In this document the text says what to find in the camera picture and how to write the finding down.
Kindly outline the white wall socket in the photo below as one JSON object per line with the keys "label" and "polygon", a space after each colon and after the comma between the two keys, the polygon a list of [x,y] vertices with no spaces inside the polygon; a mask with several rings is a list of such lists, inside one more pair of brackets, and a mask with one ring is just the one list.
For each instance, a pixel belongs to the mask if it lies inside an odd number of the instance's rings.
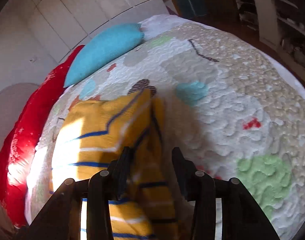
{"label": "white wall socket", "polygon": [[31,59],[29,59],[29,62],[30,62],[30,63],[34,63],[36,60],[37,60],[37,57],[34,56],[34,57],[32,57]]}

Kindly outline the white shelf unit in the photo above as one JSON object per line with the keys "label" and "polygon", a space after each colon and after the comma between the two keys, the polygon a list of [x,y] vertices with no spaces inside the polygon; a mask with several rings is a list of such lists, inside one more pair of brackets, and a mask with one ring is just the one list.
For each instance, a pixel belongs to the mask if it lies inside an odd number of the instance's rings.
{"label": "white shelf unit", "polygon": [[305,0],[236,0],[240,20],[305,77]]}

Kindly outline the white bed sheet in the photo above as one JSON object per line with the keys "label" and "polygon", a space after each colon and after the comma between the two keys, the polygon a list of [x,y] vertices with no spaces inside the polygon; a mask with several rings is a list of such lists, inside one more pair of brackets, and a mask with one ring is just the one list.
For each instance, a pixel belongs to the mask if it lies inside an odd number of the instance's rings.
{"label": "white bed sheet", "polygon": [[140,22],[140,29],[144,33],[144,42],[172,29],[173,27],[189,22],[176,15],[154,15]]}

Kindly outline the long red pillow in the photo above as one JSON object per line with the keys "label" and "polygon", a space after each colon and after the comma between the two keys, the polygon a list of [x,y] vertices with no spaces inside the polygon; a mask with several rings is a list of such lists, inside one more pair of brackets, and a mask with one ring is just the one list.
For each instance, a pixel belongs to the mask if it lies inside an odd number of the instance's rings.
{"label": "long red pillow", "polygon": [[82,48],[82,45],[77,46],[66,61],[54,68],[33,92],[0,150],[0,204],[17,228],[27,224],[25,195],[35,147],[50,110],[65,90],[63,84],[67,72]]}

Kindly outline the white arched headboard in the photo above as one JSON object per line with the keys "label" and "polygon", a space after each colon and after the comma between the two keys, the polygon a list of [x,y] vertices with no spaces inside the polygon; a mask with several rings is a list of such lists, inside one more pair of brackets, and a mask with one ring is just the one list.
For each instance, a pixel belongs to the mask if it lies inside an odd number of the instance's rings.
{"label": "white arched headboard", "polygon": [[0,150],[30,96],[39,88],[35,83],[17,83],[0,91]]}

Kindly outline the yellow striped knit sweater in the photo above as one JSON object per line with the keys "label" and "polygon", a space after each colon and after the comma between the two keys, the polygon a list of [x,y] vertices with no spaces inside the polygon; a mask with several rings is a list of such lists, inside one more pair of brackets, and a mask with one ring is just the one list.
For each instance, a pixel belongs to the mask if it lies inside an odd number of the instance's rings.
{"label": "yellow striped knit sweater", "polygon": [[164,119],[163,103],[150,88],[111,101],[76,103],[56,139],[50,190],[67,178],[91,178],[132,148],[126,190],[108,203],[113,237],[177,239],[174,201],[161,169]]}

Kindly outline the patchwork quilted bedspread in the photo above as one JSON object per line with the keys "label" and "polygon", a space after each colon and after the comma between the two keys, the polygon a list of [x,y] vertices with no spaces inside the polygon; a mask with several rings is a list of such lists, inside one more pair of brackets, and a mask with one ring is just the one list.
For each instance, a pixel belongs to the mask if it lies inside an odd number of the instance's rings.
{"label": "patchwork quilted bedspread", "polygon": [[305,222],[305,91],[258,49],[196,23],[143,41],[66,88],[36,147],[27,178],[27,221],[53,193],[52,157],[70,108],[145,88],[163,103],[161,169],[174,201],[178,238],[192,208],[175,183],[174,147],[213,178],[239,178],[280,239],[294,238]]}

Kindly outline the white glossy wardrobe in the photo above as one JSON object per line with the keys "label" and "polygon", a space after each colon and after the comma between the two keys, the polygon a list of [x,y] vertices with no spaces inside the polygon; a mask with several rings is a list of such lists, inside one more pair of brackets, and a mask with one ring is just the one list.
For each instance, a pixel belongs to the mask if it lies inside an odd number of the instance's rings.
{"label": "white glossy wardrobe", "polygon": [[164,0],[10,0],[11,9],[33,37],[59,63],[81,42],[101,30],[169,14]]}

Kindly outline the turquoise knit pillow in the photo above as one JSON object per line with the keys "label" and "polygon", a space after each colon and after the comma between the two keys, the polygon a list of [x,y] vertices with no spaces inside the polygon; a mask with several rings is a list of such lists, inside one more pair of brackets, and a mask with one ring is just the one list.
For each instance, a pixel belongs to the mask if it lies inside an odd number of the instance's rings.
{"label": "turquoise knit pillow", "polygon": [[76,55],[63,86],[67,88],[75,85],[138,46],[144,39],[144,33],[140,28],[140,23],[125,23],[97,34]]}

